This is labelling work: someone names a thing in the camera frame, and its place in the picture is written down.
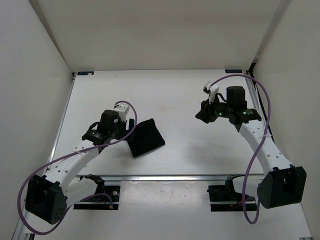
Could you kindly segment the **black skirt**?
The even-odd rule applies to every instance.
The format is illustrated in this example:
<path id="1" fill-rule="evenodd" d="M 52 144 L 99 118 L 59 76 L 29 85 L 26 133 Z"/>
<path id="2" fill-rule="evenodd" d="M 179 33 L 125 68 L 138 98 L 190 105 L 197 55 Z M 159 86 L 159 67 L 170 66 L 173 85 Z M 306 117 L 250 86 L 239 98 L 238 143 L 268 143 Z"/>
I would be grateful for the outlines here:
<path id="1" fill-rule="evenodd" d="M 153 118 L 138 123 L 126 141 L 133 158 L 143 156 L 166 144 Z"/>

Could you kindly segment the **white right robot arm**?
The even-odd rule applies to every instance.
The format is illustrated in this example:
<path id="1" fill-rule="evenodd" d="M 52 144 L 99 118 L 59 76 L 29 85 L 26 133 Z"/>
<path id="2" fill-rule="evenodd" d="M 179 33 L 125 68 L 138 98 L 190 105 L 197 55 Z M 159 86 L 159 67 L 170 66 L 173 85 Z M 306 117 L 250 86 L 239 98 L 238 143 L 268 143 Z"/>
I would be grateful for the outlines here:
<path id="1" fill-rule="evenodd" d="M 263 170 L 263 179 L 248 177 L 243 186 L 244 175 L 229 176 L 224 193 L 230 200 L 238 199 L 243 190 L 247 196 L 260 201 L 266 209 L 297 204 L 302 201 L 307 173 L 301 166 L 294 166 L 278 149 L 273 140 L 264 133 L 265 124 L 254 108 L 247 107 L 246 92 L 242 86 L 226 89 L 226 98 L 219 93 L 219 86 L 205 85 L 203 91 L 208 99 L 201 102 L 196 118 L 213 123 L 217 118 L 227 118 L 248 142 Z"/>

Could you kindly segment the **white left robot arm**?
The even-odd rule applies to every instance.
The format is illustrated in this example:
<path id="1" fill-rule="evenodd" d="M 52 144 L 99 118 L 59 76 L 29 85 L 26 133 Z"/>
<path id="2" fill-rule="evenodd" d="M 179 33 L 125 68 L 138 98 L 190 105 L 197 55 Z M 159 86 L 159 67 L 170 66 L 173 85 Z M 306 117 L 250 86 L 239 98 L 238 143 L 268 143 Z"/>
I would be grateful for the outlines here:
<path id="1" fill-rule="evenodd" d="M 100 121 L 93 123 L 82 136 L 78 146 L 68 156 L 57 162 L 44 175 L 34 175 L 28 182 L 25 209 L 54 225 L 67 209 L 84 198 L 100 200 L 105 194 L 103 180 L 93 174 L 74 179 L 78 173 L 106 147 L 128 136 L 127 114 L 130 106 L 118 103 L 105 110 Z"/>

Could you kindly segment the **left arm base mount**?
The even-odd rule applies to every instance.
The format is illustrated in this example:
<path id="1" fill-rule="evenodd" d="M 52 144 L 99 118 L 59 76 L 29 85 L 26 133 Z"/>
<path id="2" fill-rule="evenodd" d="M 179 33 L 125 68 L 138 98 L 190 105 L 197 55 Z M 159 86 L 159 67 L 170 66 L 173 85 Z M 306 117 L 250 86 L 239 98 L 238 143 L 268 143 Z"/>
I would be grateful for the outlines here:
<path id="1" fill-rule="evenodd" d="M 92 180 L 96 184 L 95 192 L 92 196 L 87 197 L 73 205 L 74 210 L 104 210 L 116 211 L 119 209 L 121 186 L 120 184 L 106 183 L 100 176 L 88 174 L 81 176 L 80 180 Z"/>

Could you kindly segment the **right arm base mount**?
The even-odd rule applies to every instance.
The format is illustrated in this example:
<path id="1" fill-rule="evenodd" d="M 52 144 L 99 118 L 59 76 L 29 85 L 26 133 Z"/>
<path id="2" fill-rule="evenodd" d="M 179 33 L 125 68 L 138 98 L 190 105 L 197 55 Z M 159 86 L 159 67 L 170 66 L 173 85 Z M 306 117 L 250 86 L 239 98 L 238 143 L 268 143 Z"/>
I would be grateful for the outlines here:
<path id="1" fill-rule="evenodd" d="M 235 192 L 232 180 L 244 175 L 228 176 L 224 184 L 209 185 L 207 193 L 209 194 L 211 212 L 242 212 L 243 198 L 242 194 Z"/>

